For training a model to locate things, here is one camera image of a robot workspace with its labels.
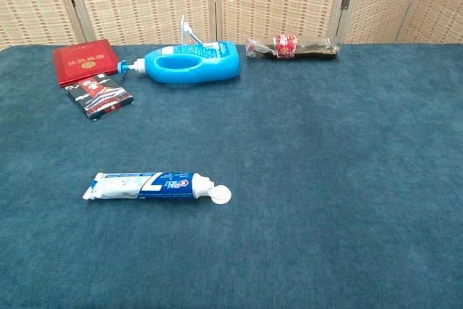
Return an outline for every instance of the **red book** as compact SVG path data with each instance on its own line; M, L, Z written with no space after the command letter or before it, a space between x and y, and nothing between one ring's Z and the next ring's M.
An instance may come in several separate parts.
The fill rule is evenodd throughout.
M53 50L56 76L61 87L100 73L117 72L117 58L106 39Z

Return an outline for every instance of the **red label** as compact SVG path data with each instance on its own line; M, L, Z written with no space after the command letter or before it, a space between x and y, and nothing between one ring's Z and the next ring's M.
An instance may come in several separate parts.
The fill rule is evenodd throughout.
M114 111L114 110L119 109L120 107L121 107L121 104L120 104L120 103L111 105L111 106L107 107L106 109L104 109L104 113L105 113L105 114L108 114L108 113L110 113L111 111Z
M297 38L295 35L279 34L277 38L277 58L292 59L296 54Z
M104 87L98 83L93 77L89 77L88 79L81 80L78 84L92 97L96 97Z

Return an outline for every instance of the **blue plastic bottle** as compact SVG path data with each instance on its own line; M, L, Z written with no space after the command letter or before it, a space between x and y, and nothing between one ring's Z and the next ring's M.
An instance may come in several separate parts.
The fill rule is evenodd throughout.
M230 41L167 46L137 59L119 62L117 70L146 73L162 83L197 83L227 80L239 75L239 55Z

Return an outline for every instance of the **pump nozzle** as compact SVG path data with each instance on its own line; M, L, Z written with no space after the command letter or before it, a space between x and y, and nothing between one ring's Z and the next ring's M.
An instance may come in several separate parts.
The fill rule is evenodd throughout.
M119 74L123 75L129 70L135 70L136 72L145 73L145 59L139 58L133 64L126 64L125 61L120 61L117 64L117 72Z

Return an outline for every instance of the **blue carpet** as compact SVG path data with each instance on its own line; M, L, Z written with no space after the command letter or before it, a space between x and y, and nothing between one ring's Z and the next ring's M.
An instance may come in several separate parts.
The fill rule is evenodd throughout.
M153 46L119 46L132 62ZM463 46L246 59L91 122L50 46L0 53L0 308L461 308ZM225 206L82 199L97 172L199 172Z

